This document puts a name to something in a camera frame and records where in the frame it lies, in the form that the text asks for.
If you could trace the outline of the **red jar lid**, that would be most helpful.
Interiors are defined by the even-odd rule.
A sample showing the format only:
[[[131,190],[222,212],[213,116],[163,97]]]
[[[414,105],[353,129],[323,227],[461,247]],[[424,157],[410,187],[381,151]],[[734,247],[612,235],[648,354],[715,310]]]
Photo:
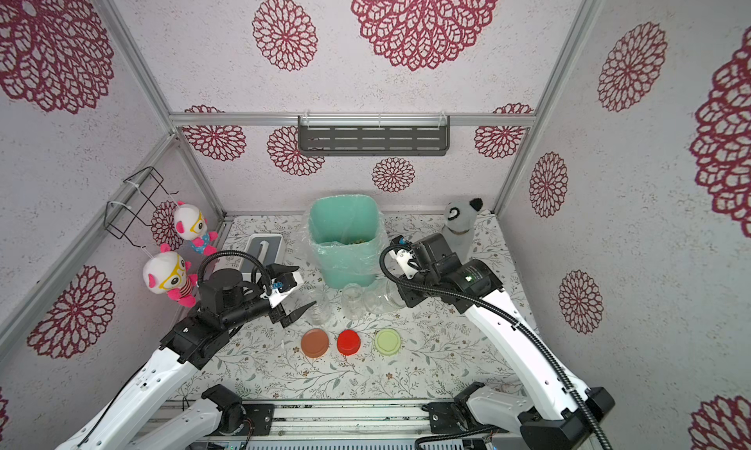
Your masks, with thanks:
[[[342,331],[336,339],[336,348],[344,356],[356,354],[362,346],[362,341],[357,332],[351,329]]]

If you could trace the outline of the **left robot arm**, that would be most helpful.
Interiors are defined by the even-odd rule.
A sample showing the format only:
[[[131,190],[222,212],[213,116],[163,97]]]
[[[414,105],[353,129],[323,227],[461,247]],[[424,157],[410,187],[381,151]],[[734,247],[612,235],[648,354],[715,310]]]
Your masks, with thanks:
[[[283,302],[303,285],[296,266],[259,266],[258,280],[240,271],[199,271],[201,299],[189,314],[162,338],[150,359],[140,366],[113,400],[63,449],[184,449],[214,432],[234,434],[248,420],[243,401],[222,385],[210,387],[178,416],[145,436],[140,430],[189,379],[229,344],[244,324],[267,317],[289,327],[306,311],[285,312]]]

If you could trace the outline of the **upper pink white plush doll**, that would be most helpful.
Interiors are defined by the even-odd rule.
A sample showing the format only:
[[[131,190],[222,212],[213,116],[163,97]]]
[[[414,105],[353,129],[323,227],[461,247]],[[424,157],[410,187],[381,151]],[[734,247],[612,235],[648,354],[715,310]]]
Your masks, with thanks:
[[[218,233],[209,229],[207,218],[198,207],[178,201],[173,213],[173,227],[198,254],[210,256],[217,252],[213,242]]]

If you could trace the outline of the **lower pink white plush doll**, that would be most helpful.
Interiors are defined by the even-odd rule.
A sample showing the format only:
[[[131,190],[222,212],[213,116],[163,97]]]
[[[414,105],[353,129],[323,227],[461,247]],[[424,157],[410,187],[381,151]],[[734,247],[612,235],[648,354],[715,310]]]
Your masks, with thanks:
[[[191,262],[172,251],[168,244],[161,244],[160,252],[144,265],[142,275],[152,293],[166,294],[182,307],[192,308],[197,303],[194,290],[198,276],[190,273],[191,268]]]

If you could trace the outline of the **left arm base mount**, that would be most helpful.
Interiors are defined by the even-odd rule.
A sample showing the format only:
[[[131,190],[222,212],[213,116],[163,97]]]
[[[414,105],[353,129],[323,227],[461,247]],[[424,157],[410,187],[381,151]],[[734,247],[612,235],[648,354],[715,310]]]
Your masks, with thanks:
[[[218,427],[211,436],[269,436],[275,414],[270,403],[244,402],[224,385],[215,385],[201,394],[219,413]]]

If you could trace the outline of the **grey plush dog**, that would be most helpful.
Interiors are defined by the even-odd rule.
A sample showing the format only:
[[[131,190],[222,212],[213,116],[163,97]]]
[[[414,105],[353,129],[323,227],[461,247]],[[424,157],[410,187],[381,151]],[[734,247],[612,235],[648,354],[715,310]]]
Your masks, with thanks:
[[[483,206],[481,198],[473,198],[451,202],[445,208],[441,234],[463,264],[469,260],[475,221]]]

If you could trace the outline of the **green jar lid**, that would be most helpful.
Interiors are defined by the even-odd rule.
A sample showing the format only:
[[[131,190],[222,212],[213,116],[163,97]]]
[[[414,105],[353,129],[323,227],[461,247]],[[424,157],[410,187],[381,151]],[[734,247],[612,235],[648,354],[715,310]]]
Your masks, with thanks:
[[[390,328],[380,330],[375,335],[375,349],[382,356],[395,356],[402,346],[400,334]]]

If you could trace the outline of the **green lidded peanut jar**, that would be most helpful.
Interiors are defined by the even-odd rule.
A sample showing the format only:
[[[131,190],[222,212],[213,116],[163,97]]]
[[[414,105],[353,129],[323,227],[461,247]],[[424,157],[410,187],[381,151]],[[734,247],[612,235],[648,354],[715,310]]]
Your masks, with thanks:
[[[406,307],[398,290],[390,283],[373,283],[364,292],[364,303],[369,313],[381,315]]]

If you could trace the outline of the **grey wall shelf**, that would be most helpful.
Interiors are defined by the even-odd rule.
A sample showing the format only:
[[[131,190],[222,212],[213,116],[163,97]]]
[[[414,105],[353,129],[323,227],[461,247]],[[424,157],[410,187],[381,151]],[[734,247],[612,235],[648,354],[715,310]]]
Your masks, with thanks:
[[[297,118],[297,149],[305,157],[443,157],[451,120],[434,118]]]

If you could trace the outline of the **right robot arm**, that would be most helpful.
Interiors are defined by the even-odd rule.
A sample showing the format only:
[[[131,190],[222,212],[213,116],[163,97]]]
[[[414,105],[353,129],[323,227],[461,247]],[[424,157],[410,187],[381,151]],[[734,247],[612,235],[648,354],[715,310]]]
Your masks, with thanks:
[[[411,243],[402,236],[379,255],[379,268],[407,307],[441,299],[467,317],[514,370],[524,395],[501,393],[475,382],[449,404],[424,407],[436,413],[430,442],[485,434],[512,434],[530,449],[577,449],[590,437],[612,444],[602,420],[614,408],[603,387],[589,387],[555,356],[518,312],[502,281],[481,260],[461,262],[440,234]]]

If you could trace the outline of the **aluminium rail frame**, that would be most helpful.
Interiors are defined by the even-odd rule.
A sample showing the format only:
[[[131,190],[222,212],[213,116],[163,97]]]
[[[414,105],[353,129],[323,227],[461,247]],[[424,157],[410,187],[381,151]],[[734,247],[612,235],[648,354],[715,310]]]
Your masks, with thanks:
[[[318,436],[333,439],[335,436],[378,434],[387,438],[391,432],[398,434],[405,430],[405,419],[416,417],[428,426],[428,413],[421,405],[399,406],[397,404],[365,403],[352,406],[326,407],[323,405],[293,405],[282,412],[283,417],[295,424],[308,428],[322,427]],[[548,419],[543,417],[542,408],[532,403],[528,397],[498,393],[483,387],[469,398],[469,411],[481,424],[492,425],[501,430],[520,436],[531,449],[575,449],[585,438],[595,436],[602,447],[608,446],[600,427],[604,409],[590,397],[581,405],[569,405],[562,412]],[[470,430],[460,434],[438,434],[447,438],[488,434],[482,430]]]

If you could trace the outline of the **red lidded peanut jar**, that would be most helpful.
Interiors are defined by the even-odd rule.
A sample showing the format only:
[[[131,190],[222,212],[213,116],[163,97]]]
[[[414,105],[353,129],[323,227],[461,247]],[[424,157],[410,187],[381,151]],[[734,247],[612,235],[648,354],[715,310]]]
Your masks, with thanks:
[[[364,288],[357,283],[350,283],[341,290],[341,308],[343,315],[350,320],[358,320],[367,314],[363,304]]]

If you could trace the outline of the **pink white plush doll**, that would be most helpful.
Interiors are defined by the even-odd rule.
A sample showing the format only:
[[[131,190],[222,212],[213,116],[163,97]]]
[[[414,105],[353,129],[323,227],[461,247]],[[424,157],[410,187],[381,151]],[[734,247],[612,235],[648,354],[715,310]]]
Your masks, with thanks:
[[[142,275],[152,293],[166,294],[182,307],[192,308],[197,303],[194,290],[198,276],[190,273],[191,268],[191,262],[172,251],[168,244],[161,244],[160,252],[144,265]]]
[[[210,256],[217,252],[213,242],[218,233],[209,229],[207,218],[198,207],[178,201],[173,213],[173,227],[198,254]]]

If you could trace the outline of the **brown jar lid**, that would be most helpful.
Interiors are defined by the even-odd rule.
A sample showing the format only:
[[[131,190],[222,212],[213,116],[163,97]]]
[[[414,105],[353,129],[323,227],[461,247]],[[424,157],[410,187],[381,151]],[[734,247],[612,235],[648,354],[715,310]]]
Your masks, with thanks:
[[[323,356],[330,347],[329,335],[322,329],[315,328],[307,331],[301,339],[300,348],[308,358]]]

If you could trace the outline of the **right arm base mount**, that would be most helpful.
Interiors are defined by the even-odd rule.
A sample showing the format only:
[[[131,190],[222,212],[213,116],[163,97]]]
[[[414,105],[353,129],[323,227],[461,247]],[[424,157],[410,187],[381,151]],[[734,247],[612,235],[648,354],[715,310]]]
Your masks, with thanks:
[[[433,401],[420,407],[428,413],[430,430],[433,434],[460,434],[470,430],[501,430],[496,426],[479,423],[471,411],[469,411],[469,398],[479,389],[483,389],[483,383],[474,382],[457,394],[451,401]]]

